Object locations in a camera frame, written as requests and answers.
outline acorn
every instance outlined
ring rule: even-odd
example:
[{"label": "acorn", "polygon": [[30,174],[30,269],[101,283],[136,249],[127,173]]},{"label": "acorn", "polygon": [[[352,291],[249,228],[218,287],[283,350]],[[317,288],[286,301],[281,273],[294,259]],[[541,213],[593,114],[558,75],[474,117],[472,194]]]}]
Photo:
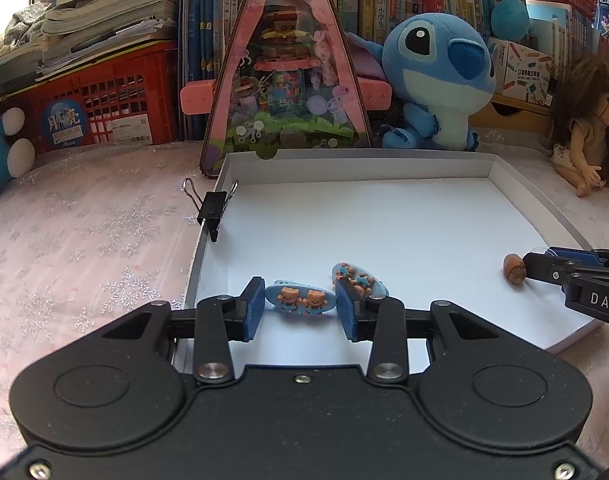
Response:
[{"label": "acorn", "polygon": [[526,279],[524,260],[517,254],[507,254],[502,265],[505,278],[514,285],[522,285]]}]

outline plush toy eye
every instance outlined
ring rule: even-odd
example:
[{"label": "plush toy eye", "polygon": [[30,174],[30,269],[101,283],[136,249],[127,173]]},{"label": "plush toy eye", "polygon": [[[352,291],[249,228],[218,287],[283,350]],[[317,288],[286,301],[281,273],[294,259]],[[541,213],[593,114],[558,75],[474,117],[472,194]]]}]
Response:
[{"label": "plush toy eye", "polygon": [[405,45],[411,52],[428,56],[431,53],[431,35],[425,27],[415,27],[409,30]]}]

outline hair clip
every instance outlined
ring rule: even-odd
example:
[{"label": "hair clip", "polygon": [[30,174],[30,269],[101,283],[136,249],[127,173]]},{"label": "hair clip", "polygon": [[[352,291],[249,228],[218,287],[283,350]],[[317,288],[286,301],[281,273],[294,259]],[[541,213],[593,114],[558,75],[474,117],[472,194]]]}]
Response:
[{"label": "hair clip", "polygon": [[389,289],[380,280],[362,267],[353,264],[347,264],[346,262],[335,264],[331,271],[331,276],[333,277],[334,285],[340,278],[348,278],[351,285],[355,287],[355,290],[363,298],[389,295]]},{"label": "hair clip", "polygon": [[293,314],[321,316],[335,308],[335,294],[317,286],[278,280],[265,290],[267,301]]}]

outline blue plush toy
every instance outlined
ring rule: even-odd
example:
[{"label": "blue plush toy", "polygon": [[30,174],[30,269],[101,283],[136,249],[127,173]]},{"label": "blue plush toy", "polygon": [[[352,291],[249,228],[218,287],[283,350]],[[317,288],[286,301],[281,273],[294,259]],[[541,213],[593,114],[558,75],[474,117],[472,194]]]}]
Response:
[{"label": "blue plush toy", "polygon": [[381,63],[393,93],[405,102],[406,128],[389,127],[383,148],[474,150],[469,116],[495,89],[489,51],[476,30],[451,14],[419,14],[400,23],[384,46],[350,35]]},{"label": "blue plush toy", "polygon": [[12,178],[33,168],[36,150],[28,139],[19,139],[9,146],[5,136],[17,134],[24,125],[24,112],[11,108],[0,117],[0,192]]}]

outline white box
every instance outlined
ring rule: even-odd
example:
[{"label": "white box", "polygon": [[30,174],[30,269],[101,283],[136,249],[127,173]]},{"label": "white box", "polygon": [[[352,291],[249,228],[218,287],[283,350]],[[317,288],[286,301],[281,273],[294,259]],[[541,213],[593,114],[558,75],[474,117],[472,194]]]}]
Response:
[{"label": "white box", "polygon": [[[279,150],[271,160],[229,154],[216,190],[238,181],[212,243],[203,228],[187,306],[238,296],[253,276],[331,290],[331,268],[372,272],[407,308],[450,300],[539,346],[560,350],[597,322],[564,307],[559,286],[511,286],[508,253],[539,246],[590,249],[553,204],[513,167],[485,153],[415,150]],[[297,322],[267,308],[256,338],[230,343],[236,375],[246,364],[366,367],[371,344],[347,341],[335,310]],[[192,366],[181,346],[174,363]],[[409,340],[411,372],[424,342]]]},{"label": "white box", "polygon": [[495,92],[544,106],[553,71],[551,56],[496,38],[489,40],[488,47],[495,69]]}]

